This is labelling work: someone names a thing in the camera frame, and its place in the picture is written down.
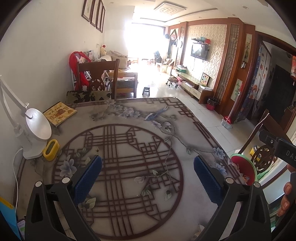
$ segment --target plush toy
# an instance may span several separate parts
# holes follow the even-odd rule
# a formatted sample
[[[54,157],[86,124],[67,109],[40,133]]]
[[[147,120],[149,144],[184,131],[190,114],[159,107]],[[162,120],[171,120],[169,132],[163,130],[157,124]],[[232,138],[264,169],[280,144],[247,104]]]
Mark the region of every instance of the plush toy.
[[[101,47],[101,57],[105,56],[107,54],[105,48],[107,47],[107,45],[103,44]]]

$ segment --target damask wallpaper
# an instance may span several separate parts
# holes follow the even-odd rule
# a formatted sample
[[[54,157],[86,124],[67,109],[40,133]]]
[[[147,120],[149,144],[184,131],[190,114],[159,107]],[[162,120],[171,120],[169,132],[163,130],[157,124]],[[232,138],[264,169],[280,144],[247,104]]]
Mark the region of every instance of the damask wallpaper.
[[[200,79],[202,73],[211,77],[208,86],[214,88],[217,74],[220,68],[222,54],[226,38],[226,24],[204,24],[188,26],[186,49],[183,65],[187,66],[189,74]],[[206,37],[211,40],[210,51],[207,54],[207,60],[194,58],[191,54],[192,39],[197,37]]]

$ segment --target blue gripper pad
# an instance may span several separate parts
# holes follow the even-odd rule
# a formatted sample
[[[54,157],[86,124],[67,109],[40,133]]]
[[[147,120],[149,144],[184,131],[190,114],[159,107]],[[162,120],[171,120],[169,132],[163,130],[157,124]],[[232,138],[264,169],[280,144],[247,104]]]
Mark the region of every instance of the blue gripper pad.
[[[199,156],[194,159],[193,166],[211,202],[220,206],[223,202],[223,190],[221,185],[209,170],[211,167],[205,164]]]
[[[80,179],[77,181],[73,188],[73,203],[77,206],[82,203],[85,199],[94,182],[96,181],[98,175],[102,170],[102,159],[99,156],[94,156],[92,160],[87,164],[86,167],[77,170],[74,175],[81,175]]]

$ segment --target wall-mounted tv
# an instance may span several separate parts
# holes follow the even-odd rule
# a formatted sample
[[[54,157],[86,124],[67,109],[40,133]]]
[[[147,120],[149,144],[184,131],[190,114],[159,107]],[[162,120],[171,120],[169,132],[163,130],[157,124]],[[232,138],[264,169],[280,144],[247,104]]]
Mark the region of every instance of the wall-mounted tv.
[[[191,49],[191,56],[206,60],[207,59],[207,50],[208,50],[207,44],[193,43],[192,49]]]

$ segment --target tiled floor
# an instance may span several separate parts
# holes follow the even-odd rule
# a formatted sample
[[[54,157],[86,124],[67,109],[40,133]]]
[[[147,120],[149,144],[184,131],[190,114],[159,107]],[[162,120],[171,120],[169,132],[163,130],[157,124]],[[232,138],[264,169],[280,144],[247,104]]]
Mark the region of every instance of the tiled floor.
[[[177,89],[175,89],[175,87],[169,88],[168,85],[165,84],[168,75],[158,72],[155,66],[140,64],[138,73],[139,84],[137,88],[137,98],[148,97],[146,93],[142,95],[143,88],[147,85],[150,86],[150,97],[177,97],[201,121],[229,156],[231,156],[235,150],[240,149],[252,133],[254,126],[247,119],[233,124],[232,129],[223,127],[221,125],[223,118],[221,115],[215,111],[208,110],[205,105],[200,105],[198,99],[191,98],[190,95],[180,87]],[[251,148],[255,145],[262,146],[262,144],[258,136],[256,136],[247,147],[244,154],[251,158],[249,155]]]

